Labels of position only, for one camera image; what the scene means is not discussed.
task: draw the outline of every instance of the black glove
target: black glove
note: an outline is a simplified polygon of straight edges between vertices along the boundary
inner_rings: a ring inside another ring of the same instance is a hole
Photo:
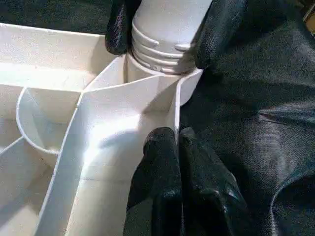
[[[195,63],[200,69],[213,64],[238,29],[247,0],[213,0],[196,45]],[[105,44],[115,55],[131,45],[131,22],[141,0],[114,0]]]
[[[236,179],[209,144],[185,128],[179,145],[187,235],[252,236]]]
[[[166,127],[148,135],[143,153],[131,182],[125,236],[252,235],[234,176],[191,129],[181,132],[180,158]]]
[[[174,132],[153,130],[143,154],[131,181],[124,236],[179,236],[182,184]]]

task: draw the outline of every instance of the black cloth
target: black cloth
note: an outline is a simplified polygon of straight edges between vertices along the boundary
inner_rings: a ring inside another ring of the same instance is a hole
[[[254,235],[315,235],[314,40],[284,1],[248,9],[181,124],[236,177]]]
[[[105,34],[112,0],[0,0],[0,22]]]
[[[236,179],[211,146],[185,128],[179,147],[186,235],[253,235]]]

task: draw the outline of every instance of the black fabric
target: black fabric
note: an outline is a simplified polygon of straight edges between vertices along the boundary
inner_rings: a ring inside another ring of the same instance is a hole
[[[112,0],[0,0],[0,22],[105,34]]]
[[[248,8],[182,107],[181,125],[235,175],[254,235],[315,235],[314,40],[284,1]]]

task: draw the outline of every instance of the white plastic compartment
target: white plastic compartment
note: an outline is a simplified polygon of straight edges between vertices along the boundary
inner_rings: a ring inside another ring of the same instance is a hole
[[[0,235],[32,235],[53,170],[22,137],[0,153]]]
[[[198,82],[199,77],[196,70],[190,79]],[[36,236],[122,235],[130,180],[144,140],[156,127],[178,129],[182,83],[178,87],[176,78],[152,76],[84,93]],[[195,85],[190,83],[190,94]]]
[[[100,35],[0,23],[0,84],[83,90],[115,57]]]
[[[52,167],[81,93],[25,88],[16,109],[18,127],[25,139],[43,152]]]
[[[121,235],[145,137],[177,131],[202,71],[166,76],[103,43],[0,24],[0,236]]]

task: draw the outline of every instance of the plastic divider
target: plastic divider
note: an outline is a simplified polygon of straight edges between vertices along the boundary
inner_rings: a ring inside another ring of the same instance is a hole
[[[178,141],[178,134],[180,129],[180,108],[185,105],[191,98],[195,90],[203,70],[196,69],[187,76],[181,78],[176,86],[176,94],[174,96],[172,106],[174,115],[168,114],[168,122],[174,124],[175,139]]]
[[[175,78],[153,76],[84,93],[37,236],[121,234],[144,140],[167,125],[176,84]]]
[[[25,88],[16,106],[20,132],[54,167],[79,92]]]
[[[91,91],[130,83],[153,75],[180,79],[180,76],[165,75],[148,70],[139,64],[130,53],[114,59],[85,89]]]

